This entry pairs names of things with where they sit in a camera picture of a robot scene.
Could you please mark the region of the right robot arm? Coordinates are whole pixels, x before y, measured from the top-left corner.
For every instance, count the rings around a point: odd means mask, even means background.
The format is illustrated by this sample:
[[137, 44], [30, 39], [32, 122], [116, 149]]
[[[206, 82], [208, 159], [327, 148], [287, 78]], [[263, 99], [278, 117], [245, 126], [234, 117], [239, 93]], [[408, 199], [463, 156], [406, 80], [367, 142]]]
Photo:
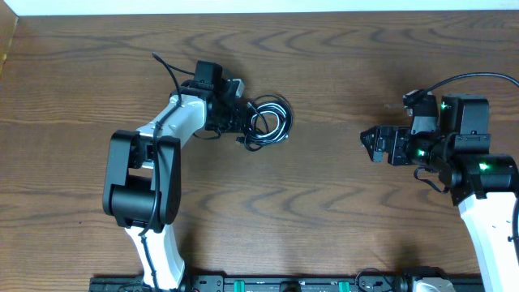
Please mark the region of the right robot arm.
[[487, 291], [518, 289], [518, 165], [492, 154], [487, 98], [429, 92], [405, 97], [409, 126], [374, 126], [360, 140], [370, 159], [437, 174], [467, 227]]

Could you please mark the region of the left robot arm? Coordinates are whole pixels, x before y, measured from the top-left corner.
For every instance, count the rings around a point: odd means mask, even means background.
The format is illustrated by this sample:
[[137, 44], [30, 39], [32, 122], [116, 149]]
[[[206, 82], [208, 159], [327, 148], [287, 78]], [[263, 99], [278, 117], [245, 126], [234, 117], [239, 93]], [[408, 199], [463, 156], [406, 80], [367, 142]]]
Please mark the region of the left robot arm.
[[179, 291], [186, 264], [175, 239], [180, 205], [181, 151], [200, 129], [229, 122], [242, 100], [241, 79], [213, 85], [189, 80], [167, 106], [134, 131], [118, 130], [109, 142], [102, 207], [135, 244], [144, 268], [143, 288]]

